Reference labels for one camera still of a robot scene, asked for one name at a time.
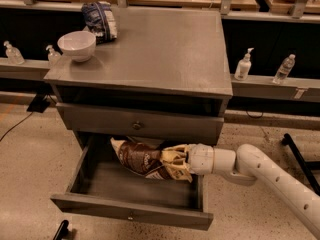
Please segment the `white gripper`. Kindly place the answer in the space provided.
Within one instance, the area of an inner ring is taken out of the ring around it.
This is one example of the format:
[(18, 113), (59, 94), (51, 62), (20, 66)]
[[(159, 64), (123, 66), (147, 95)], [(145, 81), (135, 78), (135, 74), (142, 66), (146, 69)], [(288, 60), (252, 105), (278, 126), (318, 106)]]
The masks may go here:
[[(211, 174), (214, 163), (214, 149), (204, 144), (186, 144), (166, 147), (161, 152), (163, 177), (168, 180), (193, 181), (191, 173), (196, 175)], [(188, 153), (188, 164), (184, 160)]]

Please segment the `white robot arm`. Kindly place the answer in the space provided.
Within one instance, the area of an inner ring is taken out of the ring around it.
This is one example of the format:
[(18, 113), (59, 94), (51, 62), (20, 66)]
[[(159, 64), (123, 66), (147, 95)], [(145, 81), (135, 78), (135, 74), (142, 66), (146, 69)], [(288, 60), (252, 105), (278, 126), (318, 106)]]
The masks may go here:
[(160, 161), (175, 179), (220, 174), (239, 185), (262, 181), (320, 239), (320, 196), (279, 167), (259, 148), (243, 144), (236, 151), (204, 144), (181, 144), (161, 151)]

